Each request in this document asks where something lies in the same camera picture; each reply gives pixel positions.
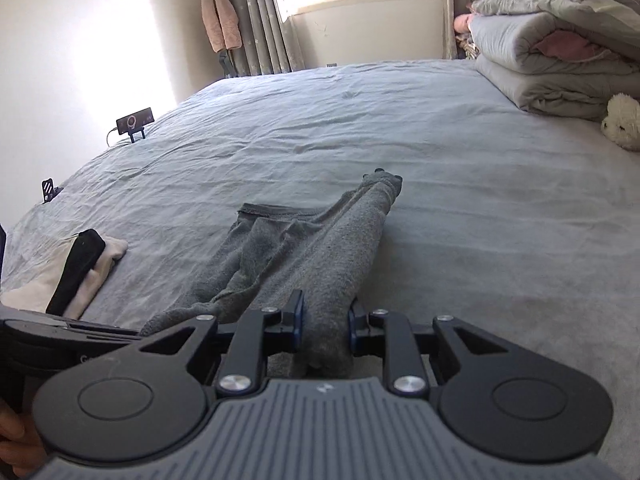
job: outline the beige folded cloth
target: beige folded cloth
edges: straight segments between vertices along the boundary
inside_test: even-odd
[[[242,46],[238,15],[229,0],[202,0],[202,21],[214,52]]]
[[[107,279],[111,267],[127,252],[129,245],[124,240],[102,236],[105,248],[93,269],[82,281],[76,295],[65,310],[65,317],[79,319],[92,302],[98,290]],[[0,303],[4,306],[34,312],[46,312],[49,301],[58,287],[66,259],[76,236],[63,239],[47,260],[36,264],[34,273],[36,278],[26,285],[8,290],[0,294]]]

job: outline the sunlight on wall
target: sunlight on wall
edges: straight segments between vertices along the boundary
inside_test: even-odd
[[[106,0],[77,31],[71,51],[76,79],[97,124],[108,130],[142,108],[151,107],[156,118],[175,108],[149,0]]]

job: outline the stack of bedding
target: stack of bedding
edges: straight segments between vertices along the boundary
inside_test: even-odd
[[[640,99],[640,0],[478,0],[476,69],[519,108],[601,121]]]

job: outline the white plush toy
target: white plush toy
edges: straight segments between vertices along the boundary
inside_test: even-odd
[[[607,139],[625,150],[640,151],[640,103],[628,95],[614,95],[600,129]]]

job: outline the gray ribbed panel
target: gray ribbed panel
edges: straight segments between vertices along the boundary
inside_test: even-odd
[[[153,464],[90,469],[55,459],[36,478],[619,480],[594,456],[558,466],[491,458],[451,434],[426,402],[392,396],[376,378],[273,380],[258,397],[221,404],[199,436]]]

